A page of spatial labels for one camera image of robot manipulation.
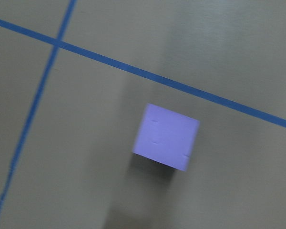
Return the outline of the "purple foam block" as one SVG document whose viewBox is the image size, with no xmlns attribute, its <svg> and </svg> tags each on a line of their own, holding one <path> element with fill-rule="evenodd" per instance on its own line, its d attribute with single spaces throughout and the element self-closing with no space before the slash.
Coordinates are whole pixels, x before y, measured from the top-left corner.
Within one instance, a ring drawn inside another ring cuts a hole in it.
<svg viewBox="0 0 286 229">
<path fill-rule="evenodd" d="M 148 104 L 133 146 L 133 153 L 186 171 L 200 121 Z"/>
</svg>

